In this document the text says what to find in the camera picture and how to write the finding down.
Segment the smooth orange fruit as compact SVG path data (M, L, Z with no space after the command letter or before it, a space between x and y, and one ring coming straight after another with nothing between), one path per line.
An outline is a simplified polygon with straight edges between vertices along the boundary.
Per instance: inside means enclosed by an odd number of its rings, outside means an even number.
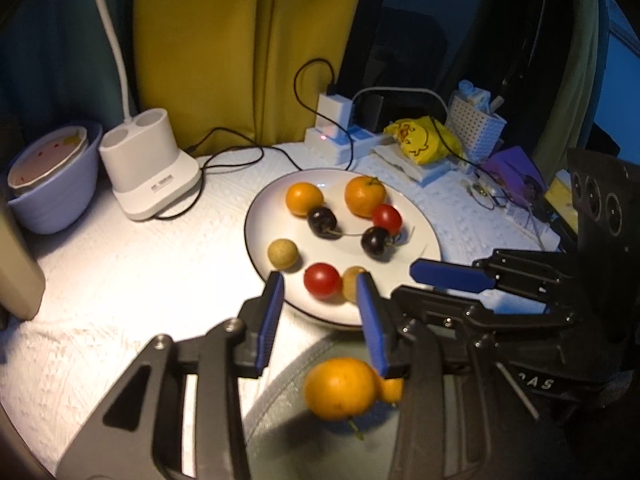
M309 182L297 182L291 185L285 194L285 205L296 217L306 217L312 208L320 207L324 197L320 188Z
M361 416L378 400L378 382L369 364L355 358L329 359L304 379L303 396L312 414L326 422Z

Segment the tan longan fruit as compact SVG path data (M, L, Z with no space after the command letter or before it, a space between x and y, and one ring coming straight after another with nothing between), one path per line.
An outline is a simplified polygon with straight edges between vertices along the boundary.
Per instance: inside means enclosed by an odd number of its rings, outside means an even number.
M350 266L342 275L342 295L351 304L357 303L357 278L366 272L362 266Z
M299 259L297 245L288 238L278 238L270 243L267 257L277 270L286 270L295 266Z

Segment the red cherry tomato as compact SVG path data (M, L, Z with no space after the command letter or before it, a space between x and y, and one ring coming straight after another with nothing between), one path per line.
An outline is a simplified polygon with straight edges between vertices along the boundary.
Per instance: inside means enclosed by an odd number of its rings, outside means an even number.
M402 229L402 217L398 210L389 204L381 204L372 211L372 223L386 229L391 236L397 236Z
M341 275L329 263L314 263L304 272L306 291L318 299L325 300L335 296L342 287Z

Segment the dark cherry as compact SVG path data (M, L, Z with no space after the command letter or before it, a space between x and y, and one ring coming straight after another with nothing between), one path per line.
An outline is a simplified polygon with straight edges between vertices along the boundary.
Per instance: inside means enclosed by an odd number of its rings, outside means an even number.
M336 240L343 235L334 212L326 206L311 208L306 219L311 231L318 237Z
M394 251L394 238L388 229L371 226L360 237L360 246L364 253L373 259L390 258Z

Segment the wrinkled mandarin orange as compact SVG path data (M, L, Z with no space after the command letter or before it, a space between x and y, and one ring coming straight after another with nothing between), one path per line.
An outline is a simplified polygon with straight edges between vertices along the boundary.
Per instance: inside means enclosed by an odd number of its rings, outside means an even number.
M370 219L373 211L386 201L386 187L376 177L360 176L350 180L344 189L348 210L357 217Z

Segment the white plate dark rim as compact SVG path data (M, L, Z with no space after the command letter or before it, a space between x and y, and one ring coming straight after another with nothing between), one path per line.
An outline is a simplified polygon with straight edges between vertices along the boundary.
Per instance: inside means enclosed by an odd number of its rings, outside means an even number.
M439 261L442 258L436 233L427 216L404 194L391 186L386 188L387 201L402 217L400 246L390 248L381 259L366 255L360 246L360 234L370 222L354 216L344 201L344 189L353 172L337 169L313 169L287 174L269 183L254 198L245 217L244 240L250 261L261 278L268 278L273 266L268 259L268 246L279 238L292 240L299 252L298 263L284 272L285 301L294 309L322 323L342 330L358 330L360 314L349 301L334 296L321 300L304 286L307 266L322 262L343 272L351 266L368 270L378 291L384 297L397 286L411 285L409 266L419 258ZM309 182L322 192L324 203L337 218L343 231L334 240L318 237L307 221L296 217L285 205L285 194L291 185Z

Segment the purple cloth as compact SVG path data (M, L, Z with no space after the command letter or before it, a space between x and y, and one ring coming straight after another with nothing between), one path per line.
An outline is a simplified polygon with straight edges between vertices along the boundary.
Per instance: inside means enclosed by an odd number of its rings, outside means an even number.
M482 167L512 195L523 200L533 200L547 191L537 166L520 146L495 152Z

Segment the round grey green mat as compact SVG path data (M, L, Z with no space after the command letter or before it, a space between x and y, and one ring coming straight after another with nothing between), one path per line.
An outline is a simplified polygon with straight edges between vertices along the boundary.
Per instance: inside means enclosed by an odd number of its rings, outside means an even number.
M399 408L375 403L355 419L325 422L306 407L304 380L333 358L367 362L356 332L333 333L305 350L274 378L244 418L246 452L254 479L386 479L395 447ZM444 477L469 477L483 460L482 416L473 405L476 385L469 367L447 370L444 383Z

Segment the white flat box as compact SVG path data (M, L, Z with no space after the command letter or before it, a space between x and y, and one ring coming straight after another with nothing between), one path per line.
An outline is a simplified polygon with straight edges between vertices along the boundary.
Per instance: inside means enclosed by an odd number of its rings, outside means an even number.
M372 152L380 156L384 162L401 170L421 188L425 188L428 184L454 169L454 164L446 158L420 166L408 159L397 144L377 145L372 148Z

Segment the yellow white box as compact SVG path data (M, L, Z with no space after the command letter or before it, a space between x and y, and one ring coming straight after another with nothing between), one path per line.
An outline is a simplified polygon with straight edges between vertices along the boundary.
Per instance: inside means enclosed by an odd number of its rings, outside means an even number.
M544 199L556 211L556 213L578 233L578 212L573 206L573 197L570 187L562 180L554 178L544 193Z

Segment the yellow duck snack bag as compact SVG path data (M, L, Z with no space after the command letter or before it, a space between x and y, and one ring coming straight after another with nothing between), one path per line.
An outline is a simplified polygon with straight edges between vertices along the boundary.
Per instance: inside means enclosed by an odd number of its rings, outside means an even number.
M439 162L451 155L462 156L458 137L431 116L419 119L399 119L383 132L399 144L402 154L419 166Z

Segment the white woven basket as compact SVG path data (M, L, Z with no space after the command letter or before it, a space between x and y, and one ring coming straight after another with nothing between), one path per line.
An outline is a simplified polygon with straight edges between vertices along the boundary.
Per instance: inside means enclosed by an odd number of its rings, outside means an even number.
M456 94L451 97L446 127L459 138L471 162L488 159L505 126L502 117L487 115Z

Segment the white desk lamp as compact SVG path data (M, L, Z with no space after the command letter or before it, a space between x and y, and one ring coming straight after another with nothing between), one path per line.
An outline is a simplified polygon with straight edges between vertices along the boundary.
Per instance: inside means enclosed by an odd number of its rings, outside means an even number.
M93 0L112 51L122 100L122 123L104 133L99 145L107 177L120 209L132 221L174 220L163 212L193 192L204 190L198 161L178 148L163 108L132 114L126 66L106 0Z

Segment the white usb charger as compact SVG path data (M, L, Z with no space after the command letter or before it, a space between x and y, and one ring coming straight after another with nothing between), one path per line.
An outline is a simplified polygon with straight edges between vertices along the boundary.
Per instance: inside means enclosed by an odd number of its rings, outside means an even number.
M314 125L326 138L338 139L349 126L352 101L338 94L321 93Z

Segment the lavender bowl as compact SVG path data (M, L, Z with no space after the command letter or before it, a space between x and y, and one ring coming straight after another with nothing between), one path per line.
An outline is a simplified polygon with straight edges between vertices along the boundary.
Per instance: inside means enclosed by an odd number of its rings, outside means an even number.
M87 129L88 148L33 191L8 201L17 221L35 234L54 234L68 228L84 213L96 192L103 127L91 120L78 120L70 126Z

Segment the steel travel mug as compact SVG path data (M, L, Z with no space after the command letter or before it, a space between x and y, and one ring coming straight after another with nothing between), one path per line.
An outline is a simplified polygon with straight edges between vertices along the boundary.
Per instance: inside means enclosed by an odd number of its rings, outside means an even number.
M46 278L4 198L0 235L1 307L19 320L31 321L40 310Z

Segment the yellow curtain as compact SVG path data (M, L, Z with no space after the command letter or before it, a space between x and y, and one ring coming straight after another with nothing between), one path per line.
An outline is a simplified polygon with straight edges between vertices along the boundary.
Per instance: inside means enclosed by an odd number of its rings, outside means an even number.
M140 105L167 110L180 148L234 134L303 140L338 73L359 0L134 0Z

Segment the inner pink bowl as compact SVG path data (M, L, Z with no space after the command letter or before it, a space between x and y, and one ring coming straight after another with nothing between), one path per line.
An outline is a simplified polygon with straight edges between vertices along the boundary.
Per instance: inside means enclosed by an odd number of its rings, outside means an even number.
M8 173L8 185L14 196L24 195L81 155L89 144L88 130L66 126L46 134L17 157Z

